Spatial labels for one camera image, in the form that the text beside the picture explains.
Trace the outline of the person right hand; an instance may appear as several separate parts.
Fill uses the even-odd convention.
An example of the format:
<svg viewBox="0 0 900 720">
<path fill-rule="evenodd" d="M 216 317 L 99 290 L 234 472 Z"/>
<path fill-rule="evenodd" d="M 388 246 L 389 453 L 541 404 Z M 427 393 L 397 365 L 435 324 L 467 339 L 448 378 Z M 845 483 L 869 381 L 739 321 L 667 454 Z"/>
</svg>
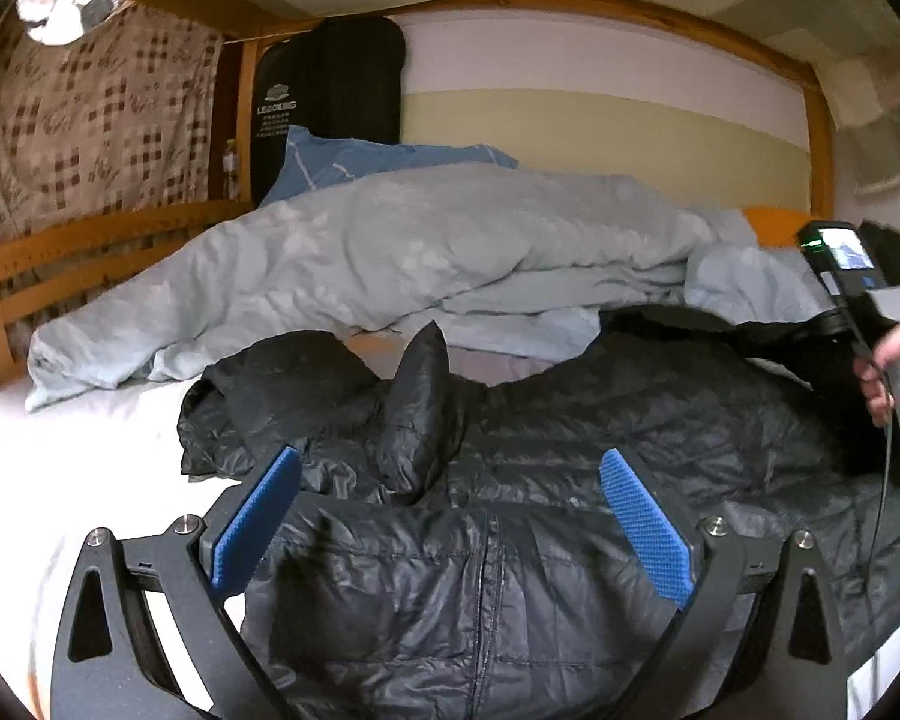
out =
<svg viewBox="0 0 900 720">
<path fill-rule="evenodd" d="M 896 400 L 883 382 L 883 374 L 893 362 L 900 362 L 900 325 L 878 341 L 870 359 L 857 358 L 854 361 L 855 376 L 866 399 L 866 408 L 877 427 L 884 427 L 891 421 L 896 406 Z"/>
</svg>

